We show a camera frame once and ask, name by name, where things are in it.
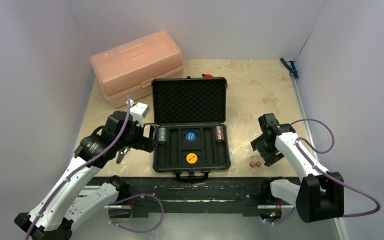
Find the blue small blind button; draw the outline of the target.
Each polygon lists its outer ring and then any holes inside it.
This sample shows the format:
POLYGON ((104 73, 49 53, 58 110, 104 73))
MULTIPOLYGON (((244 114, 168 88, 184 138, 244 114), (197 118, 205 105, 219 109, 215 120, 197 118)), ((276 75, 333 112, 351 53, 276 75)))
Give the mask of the blue small blind button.
POLYGON ((194 132, 194 131, 188 131, 186 134, 185 134, 185 139, 189 142, 193 142, 195 141, 197 138, 197 134, 194 132))

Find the black foam-lined poker case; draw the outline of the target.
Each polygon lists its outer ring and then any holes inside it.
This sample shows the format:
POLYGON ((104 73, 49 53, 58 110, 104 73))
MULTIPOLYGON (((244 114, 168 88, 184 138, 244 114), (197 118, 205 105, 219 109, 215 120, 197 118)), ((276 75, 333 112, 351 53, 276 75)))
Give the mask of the black foam-lined poker case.
POLYGON ((183 182, 231 167, 224 77, 159 78, 151 83, 153 170, 183 182))

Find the yellow big blind button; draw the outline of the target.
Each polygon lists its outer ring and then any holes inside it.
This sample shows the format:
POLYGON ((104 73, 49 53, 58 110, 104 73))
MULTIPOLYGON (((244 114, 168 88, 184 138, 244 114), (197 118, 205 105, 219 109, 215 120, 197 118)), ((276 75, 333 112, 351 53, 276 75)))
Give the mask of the yellow big blind button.
POLYGON ((195 164, 198 161, 198 156, 191 152, 186 155, 186 162, 189 164, 195 164))

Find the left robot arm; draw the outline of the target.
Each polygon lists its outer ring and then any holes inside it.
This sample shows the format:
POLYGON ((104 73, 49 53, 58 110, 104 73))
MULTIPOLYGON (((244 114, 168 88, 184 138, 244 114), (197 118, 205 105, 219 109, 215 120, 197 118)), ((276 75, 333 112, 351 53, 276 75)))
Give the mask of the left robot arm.
POLYGON ((131 107, 115 111, 105 125, 83 138, 70 163, 46 197, 30 212, 19 213, 14 223, 25 239, 68 240, 73 232, 104 206, 131 203, 130 186, 119 176, 109 177, 94 192, 77 197, 92 178, 125 148, 151 152, 153 139, 144 133, 144 118, 149 108, 131 107))

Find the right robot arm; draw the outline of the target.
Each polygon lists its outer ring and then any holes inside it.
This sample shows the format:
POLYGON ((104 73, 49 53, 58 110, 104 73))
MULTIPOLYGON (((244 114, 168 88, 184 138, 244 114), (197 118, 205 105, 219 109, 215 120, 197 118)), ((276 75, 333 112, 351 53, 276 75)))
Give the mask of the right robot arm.
POLYGON ((298 141, 289 123, 279 123, 273 113, 258 118, 262 134, 251 141, 267 167, 286 158, 295 170, 300 184, 284 177, 264 180, 258 196, 268 204, 283 200, 293 205, 305 223, 339 218, 344 215, 343 177, 321 165, 298 141))

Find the pink translucent storage box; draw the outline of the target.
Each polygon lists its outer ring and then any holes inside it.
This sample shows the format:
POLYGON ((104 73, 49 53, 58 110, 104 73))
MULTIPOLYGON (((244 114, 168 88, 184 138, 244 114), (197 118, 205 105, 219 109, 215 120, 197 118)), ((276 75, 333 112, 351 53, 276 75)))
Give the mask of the pink translucent storage box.
POLYGON ((104 98, 114 107, 152 93, 154 79, 178 78, 185 64, 181 49, 164 30, 90 57, 104 98))

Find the grey black handled pliers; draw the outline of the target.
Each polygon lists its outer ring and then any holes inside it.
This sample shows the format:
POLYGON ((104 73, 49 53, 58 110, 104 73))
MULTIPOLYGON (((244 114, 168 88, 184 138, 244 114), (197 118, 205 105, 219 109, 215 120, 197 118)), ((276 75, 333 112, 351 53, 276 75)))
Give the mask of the grey black handled pliers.
POLYGON ((124 147, 122 148, 121 150, 118 151, 118 155, 117 155, 117 158, 116 158, 116 164, 119 165, 122 160, 124 159, 124 157, 126 156, 126 154, 130 151, 130 148, 129 147, 124 147))

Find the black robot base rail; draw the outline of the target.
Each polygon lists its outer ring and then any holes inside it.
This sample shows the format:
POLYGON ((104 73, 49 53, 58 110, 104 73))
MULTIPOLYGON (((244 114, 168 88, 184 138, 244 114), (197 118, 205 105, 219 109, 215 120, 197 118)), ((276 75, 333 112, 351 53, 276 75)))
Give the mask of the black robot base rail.
POLYGON ((174 177, 122 177, 133 200, 106 206, 114 219, 147 218, 149 214, 240 214, 264 219, 286 215, 293 208, 283 200, 258 196, 269 177, 210 177, 181 182, 174 177))

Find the red handled cutter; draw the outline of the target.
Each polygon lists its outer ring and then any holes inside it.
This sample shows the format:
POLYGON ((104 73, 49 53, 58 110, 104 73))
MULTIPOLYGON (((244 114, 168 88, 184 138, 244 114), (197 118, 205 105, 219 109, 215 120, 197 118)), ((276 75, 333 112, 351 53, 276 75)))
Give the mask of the red handled cutter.
POLYGON ((201 76, 202 76, 203 78, 214 78, 214 76, 211 75, 211 74, 202 74, 201 76))

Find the blue handled pliers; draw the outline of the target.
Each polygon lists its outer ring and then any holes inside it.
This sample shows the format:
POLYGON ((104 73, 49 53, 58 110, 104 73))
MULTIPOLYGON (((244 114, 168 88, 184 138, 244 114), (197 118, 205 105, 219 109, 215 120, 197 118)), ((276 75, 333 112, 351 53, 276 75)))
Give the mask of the blue handled pliers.
POLYGON ((286 61, 281 57, 280 62, 288 69, 289 73, 292 74, 295 79, 299 79, 298 70, 293 61, 286 61))

